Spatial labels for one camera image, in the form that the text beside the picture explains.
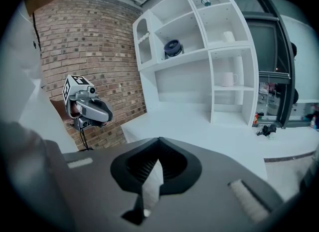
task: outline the white shirt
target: white shirt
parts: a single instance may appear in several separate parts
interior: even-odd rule
[[[56,142],[62,153],[76,152],[74,140],[41,88],[44,80],[40,50],[32,29],[22,2],[0,44],[0,118],[19,122],[43,139]]]

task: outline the white shelving unit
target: white shelving unit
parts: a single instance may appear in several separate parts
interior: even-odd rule
[[[143,116],[169,114],[172,124],[181,114],[199,116],[200,127],[252,125],[258,64],[248,25],[234,0],[210,1],[163,0],[133,24],[148,111]],[[233,39],[225,39],[225,32]],[[163,48],[173,39],[183,53],[167,58]],[[238,76],[234,86],[221,86],[224,72]]]

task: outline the brick wall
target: brick wall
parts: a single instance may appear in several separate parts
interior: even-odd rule
[[[132,30],[140,14],[116,0],[55,0],[35,13],[49,97],[62,100],[67,75],[83,75],[113,106],[112,122],[85,130],[90,147],[124,143],[121,125],[146,112]],[[83,149],[69,124],[67,131]]]

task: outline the person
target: person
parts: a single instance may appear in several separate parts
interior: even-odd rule
[[[43,90],[41,47],[33,34],[35,21],[30,19],[37,9],[52,1],[23,0],[2,37],[0,95],[4,101],[0,104],[0,119],[34,130],[43,139],[55,141],[62,153],[68,153],[78,150],[63,124],[70,118],[64,102],[50,101]],[[75,106],[72,112],[78,112]]]

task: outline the white floor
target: white floor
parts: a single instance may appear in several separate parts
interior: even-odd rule
[[[299,183],[305,175],[312,156],[305,158],[265,163],[267,182],[287,201],[299,192]]]

